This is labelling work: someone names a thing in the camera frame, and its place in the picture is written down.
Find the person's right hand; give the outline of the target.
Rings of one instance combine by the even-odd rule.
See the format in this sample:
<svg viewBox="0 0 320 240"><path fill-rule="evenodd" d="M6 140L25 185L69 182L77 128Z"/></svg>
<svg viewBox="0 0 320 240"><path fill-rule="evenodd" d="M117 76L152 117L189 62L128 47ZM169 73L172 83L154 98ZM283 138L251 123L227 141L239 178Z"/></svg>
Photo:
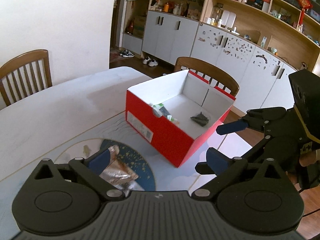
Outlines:
<svg viewBox="0 0 320 240"><path fill-rule="evenodd" d="M299 163L302 167L307 167L311 164L315 164L319 160L320 160L320 149L301 155L299 159Z"/></svg>

